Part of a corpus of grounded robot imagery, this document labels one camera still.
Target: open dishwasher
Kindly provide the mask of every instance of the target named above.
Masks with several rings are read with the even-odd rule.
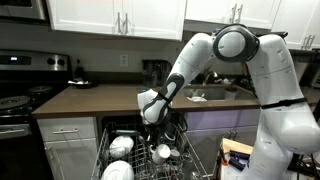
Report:
[[[181,125],[176,124],[175,139],[166,141],[158,137],[154,142],[166,144],[170,149],[179,152],[178,157],[169,157],[164,163],[158,165],[152,160],[152,144],[146,139],[146,132],[157,132],[155,127],[145,126],[142,121],[138,122],[114,121],[107,122],[102,135],[98,156],[91,180],[102,180],[103,173],[109,164],[122,160],[128,162],[134,171],[135,180],[197,180],[209,179],[196,152],[191,146],[185,130]],[[110,143],[120,135],[130,136],[134,141],[131,151],[121,158],[114,158],[110,155]]]

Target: oven door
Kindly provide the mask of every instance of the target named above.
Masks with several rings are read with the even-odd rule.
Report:
[[[29,124],[0,125],[0,179],[51,179]]]

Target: backsplash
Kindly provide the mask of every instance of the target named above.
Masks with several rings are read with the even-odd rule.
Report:
[[[93,72],[141,72],[142,59],[165,59],[173,64],[184,42],[57,32],[48,26],[0,23],[0,49],[66,54],[71,57],[73,68],[80,59],[84,70]],[[128,55],[127,67],[120,66],[120,55]],[[215,60],[209,64],[218,74],[241,74],[239,63]]]

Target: upper cabinet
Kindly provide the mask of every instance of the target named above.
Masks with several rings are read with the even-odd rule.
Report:
[[[310,49],[312,42],[320,42],[319,11],[318,0],[282,0],[271,31],[287,31],[290,49]]]
[[[188,0],[186,19],[271,29],[281,0]]]
[[[188,0],[186,19],[224,23],[233,0]]]
[[[304,49],[320,48],[320,1],[317,0],[313,15],[309,21],[308,28],[303,37],[306,38]]]
[[[47,0],[54,30],[181,40],[186,0]]]
[[[241,23],[254,28],[271,29],[279,5],[280,0],[238,0],[231,6],[235,11],[234,16],[232,16],[233,23]]]

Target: white bowl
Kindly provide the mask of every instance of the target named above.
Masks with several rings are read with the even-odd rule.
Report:
[[[129,136],[118,136],[110,144],[110,154],[114,158],[120,158],[128,154],[133,147],[133,140]]]
[[[133,180],[132,166],[125,161],[115,161],[104,170],[101,180]]]

